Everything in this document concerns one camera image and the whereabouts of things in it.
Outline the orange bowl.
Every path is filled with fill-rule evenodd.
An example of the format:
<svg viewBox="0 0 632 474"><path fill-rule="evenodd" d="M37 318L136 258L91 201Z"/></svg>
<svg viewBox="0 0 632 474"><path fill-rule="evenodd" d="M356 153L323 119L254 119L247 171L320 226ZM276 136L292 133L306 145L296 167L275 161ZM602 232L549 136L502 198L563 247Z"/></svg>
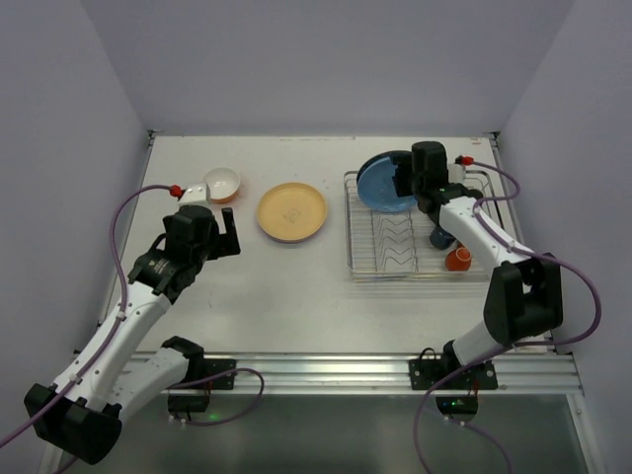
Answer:
<svg viewBox="0 0 632 474"><path fill-rule="evenodd" d="M219 167L207 172L203 178L208 185L210 200L214 203L227 203L238 194L241 186L240 175L231 168Z"/></svg>

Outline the light blue plate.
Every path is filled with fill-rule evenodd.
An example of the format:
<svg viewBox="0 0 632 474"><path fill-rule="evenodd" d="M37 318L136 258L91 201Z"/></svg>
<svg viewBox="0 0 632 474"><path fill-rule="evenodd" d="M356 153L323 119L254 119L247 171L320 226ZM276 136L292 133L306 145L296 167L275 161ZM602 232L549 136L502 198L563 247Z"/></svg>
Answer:
<svg viewBox="0 0 632 474"><path fill-rule="evenodd" d="M379 212L396 213L417 204L414 197L396 196L392 181L394 172L394 165L387 159L361 166L356 175L356 192L365 206Z"/></svg>

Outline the yellow plate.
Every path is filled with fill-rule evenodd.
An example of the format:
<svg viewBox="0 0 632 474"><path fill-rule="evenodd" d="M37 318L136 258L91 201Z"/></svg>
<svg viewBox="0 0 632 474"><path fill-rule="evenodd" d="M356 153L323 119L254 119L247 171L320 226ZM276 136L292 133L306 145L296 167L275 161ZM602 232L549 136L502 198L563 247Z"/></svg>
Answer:
<svg viewBox="0 0 632 474"><path fill-rule="evenodd" d="M328 216L328 205L314 187L298 182L277 185L261 197L256 218L262 230L300 237L319 231Z"/></svg>

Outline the purple plate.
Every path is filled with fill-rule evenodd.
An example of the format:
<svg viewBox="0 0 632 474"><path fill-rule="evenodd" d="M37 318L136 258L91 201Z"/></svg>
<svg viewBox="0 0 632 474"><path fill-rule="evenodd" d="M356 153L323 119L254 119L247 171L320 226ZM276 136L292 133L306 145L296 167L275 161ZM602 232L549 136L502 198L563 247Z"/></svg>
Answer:
<svg viewBox="0 0 632 474"><path fill-rule="evenodd" d="M263 230L263 234L274 242L277 242L280 244L294 245L294 244L301 244L303 242L307 242L313 239L314 237L318 235L318 231L310 233L309 235L304 235L300 237L292 237L292 238L289 238L287 236L282 236L282 235L276 235L274 233L267 232L266 230Z"/></svg>

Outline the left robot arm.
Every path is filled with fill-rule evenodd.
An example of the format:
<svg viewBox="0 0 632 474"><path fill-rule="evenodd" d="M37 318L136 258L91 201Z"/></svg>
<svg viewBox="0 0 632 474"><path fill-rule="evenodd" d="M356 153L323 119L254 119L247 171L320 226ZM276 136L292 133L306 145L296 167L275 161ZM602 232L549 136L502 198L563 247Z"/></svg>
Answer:
<svg viewBox="0 0 632 474"><path fill-rule="evenodd" d="M78 357L49 385L34 384L24 404L41 439L94 465L117 443L124 422L161 391L205 376L204 350L172 337L148 362L123 370L154 324L191 286L203 265L240 254L233 210L222 218L182 205L163 219L165 231L136 259L127 293Z"/></svg>

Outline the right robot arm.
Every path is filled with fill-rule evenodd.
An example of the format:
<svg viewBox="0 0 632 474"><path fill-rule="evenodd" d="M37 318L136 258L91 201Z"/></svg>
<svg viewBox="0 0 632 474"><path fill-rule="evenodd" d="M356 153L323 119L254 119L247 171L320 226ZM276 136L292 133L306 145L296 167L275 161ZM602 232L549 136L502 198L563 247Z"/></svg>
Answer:
<svg viewBox="0 0 632 474"><path fill-rule="evenodd" d="M445 147L413 144L392 161L396 195L412 197L436 228L462 244L490 278L483 319L447 342L440 355L421 357L418 372L434 387L480 369L485 361L563 322L561 270L505 232L483 209L488 198L449 179Z"/></svg>

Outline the dark teal plate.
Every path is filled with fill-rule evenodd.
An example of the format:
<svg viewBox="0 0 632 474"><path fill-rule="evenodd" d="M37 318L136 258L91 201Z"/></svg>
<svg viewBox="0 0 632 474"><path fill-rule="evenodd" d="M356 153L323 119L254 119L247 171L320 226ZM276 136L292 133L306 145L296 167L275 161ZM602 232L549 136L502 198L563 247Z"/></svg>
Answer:
<svg viewBox="0 0 632 474"><path fill-rule="evenodd" d="M396 160L398 160L398 159L409 159L410 157L411 157L410 150L389 150L389 151L381 152L369 158L363 163L363 166L370 166L372 163L379 160L383 160L383 159L391 160L395 158Z"/></svg>

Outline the blue mug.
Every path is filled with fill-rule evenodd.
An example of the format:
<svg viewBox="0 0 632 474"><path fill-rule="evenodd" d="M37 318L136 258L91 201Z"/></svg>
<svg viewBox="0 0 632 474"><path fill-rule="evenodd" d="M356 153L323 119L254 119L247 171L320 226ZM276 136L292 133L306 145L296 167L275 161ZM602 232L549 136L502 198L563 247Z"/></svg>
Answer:
<svg viewBox="0 0 632 474"><path fill-rule="evenodd" d="M429 241L436 249L446 250L454 244L455 238L440 226L436 226L430 234Z"/></svg>

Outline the orange mug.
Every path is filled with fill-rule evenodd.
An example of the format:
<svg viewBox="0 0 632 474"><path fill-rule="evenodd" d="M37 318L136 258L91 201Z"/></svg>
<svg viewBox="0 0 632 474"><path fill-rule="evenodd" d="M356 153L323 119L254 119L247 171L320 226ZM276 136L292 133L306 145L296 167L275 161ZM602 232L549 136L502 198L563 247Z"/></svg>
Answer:
<svg viewBox="0 0 632 474"><path fill-rule="evenodd" d="M449 272L467 272L472 265L472 257L469 250L463 246L457 246L449 252L444 259L444 266Z"/></svg>

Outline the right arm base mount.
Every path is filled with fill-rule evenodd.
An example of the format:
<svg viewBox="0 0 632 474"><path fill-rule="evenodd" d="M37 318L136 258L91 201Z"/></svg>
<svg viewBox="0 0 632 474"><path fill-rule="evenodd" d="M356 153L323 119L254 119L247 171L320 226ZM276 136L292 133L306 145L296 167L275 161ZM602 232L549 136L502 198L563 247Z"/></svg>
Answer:
<svg viewBox="0 0 632 474"><path fill-rule="evenodd" d="M413 390L428 390L457 368L451 355L439 354L425 348L408 360L409 378ZM451 419L471 421L479 409L479 393L499 388L497 372L490 361L464 370L443 383L438 390L461 391L461 395L437 396L436 407Z"/></svg>

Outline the aluminium mounting rail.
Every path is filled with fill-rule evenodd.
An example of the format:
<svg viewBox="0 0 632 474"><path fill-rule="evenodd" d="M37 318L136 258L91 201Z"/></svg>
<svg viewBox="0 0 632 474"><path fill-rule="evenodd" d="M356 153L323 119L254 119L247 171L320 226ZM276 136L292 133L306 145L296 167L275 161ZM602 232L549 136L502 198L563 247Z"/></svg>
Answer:
<svg viewBox="0 0 632 474"><path fill-rule="evenodd" d="M212 354L250 367L270 395L408 395L411 354ZM493 359L499 387L492 395L576 395L583 392L570 355L509 354Z"/></svg>

